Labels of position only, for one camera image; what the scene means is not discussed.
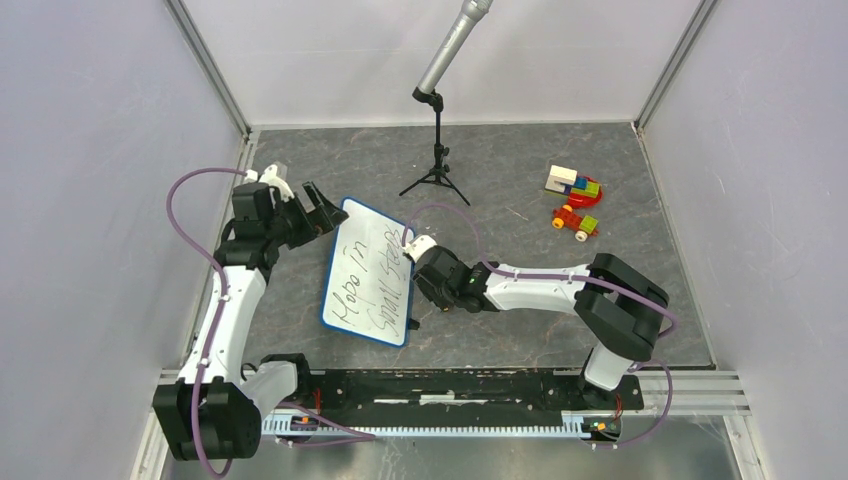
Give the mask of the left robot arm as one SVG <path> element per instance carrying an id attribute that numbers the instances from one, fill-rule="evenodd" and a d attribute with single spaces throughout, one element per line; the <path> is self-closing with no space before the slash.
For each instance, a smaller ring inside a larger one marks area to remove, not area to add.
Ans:
<path id="1" fill-rule="evenodd" d="M 306 405 L 314 394 L 305 356 L 268 354 L 250 376 L 243 355 L 250 325 L 280 249 L 295 249 L 332 232 L 348 214 L 313 183 L 312 203 L 282 193 L 277 182 L 235 187 L 233 216 L 225 224 L 214 263 L 213 302 L 176 381 L 160 385 L 153 409 L 178 461 L 252 457 L 263 420 L 279 404 Z"/>

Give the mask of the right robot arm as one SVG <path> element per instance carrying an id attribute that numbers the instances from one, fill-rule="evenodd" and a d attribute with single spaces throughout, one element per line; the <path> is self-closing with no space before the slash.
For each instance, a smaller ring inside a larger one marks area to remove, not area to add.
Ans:
<path id="1" fill-rule="evenodd" d="M 606 406 L 630 367 L 651 359 L 669 317 L 668 294 L 608 253 L 571 268 L 486 262 L 468 266 L 422 236 L 406 246 L 404 254 L 414 265 L 413 281 L 420 292 L 442 310 L 539 310 L 578 316 L 598 341 L 577 382 L 580 400 L 591 408 Z"/>

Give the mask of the blue framed whiteboard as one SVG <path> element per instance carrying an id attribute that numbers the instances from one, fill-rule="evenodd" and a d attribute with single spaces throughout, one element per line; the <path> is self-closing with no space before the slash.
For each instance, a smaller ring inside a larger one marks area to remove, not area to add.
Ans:
<path id="1" fill-rule="evenodd" d="M 395 348 L 407 343 L 413 300 L 412 262 L 402 244 L 415 230 L 353 198 L 337 229 L 320 320 L 329 329 Z"/>

